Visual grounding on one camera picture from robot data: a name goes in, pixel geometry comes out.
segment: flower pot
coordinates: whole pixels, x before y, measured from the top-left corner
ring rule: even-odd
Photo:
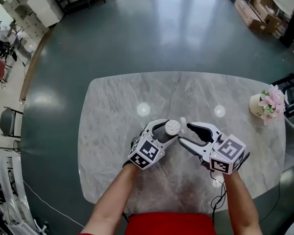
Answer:
[[[261,94],[252,96],[249,101],[250,112],[252,112],[255,116],[259,118],[264,114],[264,108],[259,105],[260,95]]]

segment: epoxy floor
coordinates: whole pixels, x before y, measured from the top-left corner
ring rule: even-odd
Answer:
[[[93,205],[80,187],[77,137],[93,79],[203,71],[270,83],[294,72],[292,50],[272,36],[251,32],[230,0],[106,1],[69,15],[55,27],[31,82],[22,123],[24,180],[44,201],[83,225]],[[294,210],[292,175],[288,183],[281,182],[279,208],[262,222],[264,234],[274,234]],[[40,224],[48,222],[50,234],[80,232],[78,224],[25,189],[33,217]],[[276,198],[274,188],[255,200],[260,217]],[[117,234],[124,234],[125,227],[122,220]],[[227,212],[216,214],[216,230],[231,233]]]

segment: white box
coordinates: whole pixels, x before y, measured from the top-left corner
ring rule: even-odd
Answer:
[[[155,146],[154,143],[141,136],[133,144],[128,155],[128,159],[130,159],[140,169],[145,170],[156,163],[164,155],[165,151],[163,149]]]
[[[46,7],[50,7],[54,0],[28,0],[27,4],[36,13],[39,14]]]
[[[40,29],[43,32],[47,32],[48,29],[44,27],[41,21],[37,18],[35,13],[31,13],[30,15],[26,16],[24,22],[27,25],[35,27],[37,30]]]
[[[210,169],[231,174],[243,161],[246,145],[234,135],[230,135],[209,156]]]
[[[42,10],[53,5],[54,0],[28,0],[27,4],[36,13],[39,14]]]
[[[37,18],[45,27],[49,27],[61,21],[63,12],[58,4],[55,2],[52,6],[45,8],[37,14]]]

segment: white marble tabletop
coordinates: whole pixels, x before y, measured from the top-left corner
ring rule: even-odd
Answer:
[[[137,73],[93,80],[78,135],[84,197],[97,202],[126,161],[132,138],[147,123],[159,118],[179,121],[180,117],[214,124],[242,140],[250,156],[239,173],[253,198],[263,194],[279,182],[285,155],[283,117],[264,126],[249,112],[250,97],[268,88],[254,80],[201,72]],[[190,130],[184,136],[198,140]],[[210,213],[210,202],[220,190],[198,157],[175,142],[157,164],[140,172],[125,213]]]

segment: black chair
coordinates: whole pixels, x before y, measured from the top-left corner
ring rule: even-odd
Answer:
[[[3,136],[12,137],[12,138],[21,138],[21,136],[14,135],[16,113],[23,115],[23,112],[13,110],[9,107],[5,107],[5,110],[1,113],[0,129],[2,130]]]
[[[14,61],[17,62],[17,55],[10,43],[0,41],[0,57],[4,58],[4,60],[6,61],[9,55],[11,55]]]
[[[272,84],[277,85],[284,94],[288,94],[289,105],[285,106],[284,115],[287,118],[294,116],[294,73]]]

